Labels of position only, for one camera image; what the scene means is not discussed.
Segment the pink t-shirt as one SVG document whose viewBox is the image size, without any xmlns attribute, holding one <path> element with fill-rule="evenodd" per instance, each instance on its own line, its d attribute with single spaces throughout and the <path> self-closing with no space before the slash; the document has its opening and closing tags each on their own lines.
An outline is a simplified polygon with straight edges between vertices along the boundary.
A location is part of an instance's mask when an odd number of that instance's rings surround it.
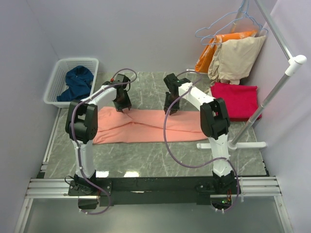
<svg viewBox="0 0 311 233">
<path fill-rule="evenodd" d="M 104 107 L 98 112 L 98 131 L 94 144 L 164 142 L 165 113 L 161 110 L 126 110 L 117 112 Z M 168 142 L 189 142 L 207 139 L 200 127 L 198 111 L 180 111 L 168 116 Z"/>
</svg>

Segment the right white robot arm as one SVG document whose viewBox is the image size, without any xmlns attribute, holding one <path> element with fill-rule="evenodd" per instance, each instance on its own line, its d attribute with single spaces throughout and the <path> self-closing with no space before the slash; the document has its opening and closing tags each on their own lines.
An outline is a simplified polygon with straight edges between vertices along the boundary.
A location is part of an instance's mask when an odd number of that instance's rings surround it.
<svg viewBox="0 0 311 233">
<path fill-rule="evenodd" d="M 227 146 L 230 119 L 225 101 L 222 98 L 214 98 L 204 93 L 189 79 L 179 79 L 177 75 L 171 73 L 164 78 L 164 83 L 168 88 L 166 92 L 163 123 L 163 137 L 169 155 L 179 165 L 187 168 L 200 168 L 208 164 L 213 164 L 213 188 L 217 193 L 225 193 L 235 181 L 236 171 L 229 160 Z M 211 146 L 213 159 L 197 166 L 186 165 L 173 155 L 167 141 L 167 121 L 168 117 L 177 113 L 180 109 L 181 99 L 187 100 L 200 111 L 200 127 L 205 136 L 208 137 Z"/>
</svg>

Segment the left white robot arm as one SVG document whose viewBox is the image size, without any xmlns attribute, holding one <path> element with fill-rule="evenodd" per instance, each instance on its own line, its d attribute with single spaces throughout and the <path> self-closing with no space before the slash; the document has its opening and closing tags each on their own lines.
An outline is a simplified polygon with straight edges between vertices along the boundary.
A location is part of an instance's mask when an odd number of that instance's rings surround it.
<svg viewBox="0 0 311 233">
<path fill-rule="evenodd" d="M 73 100 L 69 105 L 65 131 L 72 140 L 76 171 L 72 186 L 78 187 L 86 195 L 96 192 L 96 170 L 93 163 L 93 139 L 98 131 L 98 111 L 109 102 L 113 102 L 117 112 L 131 109 L 128 96 L 131 80 L 116 74 L 103 83 L 98 91 L 82 100 Z"/>
</svg>

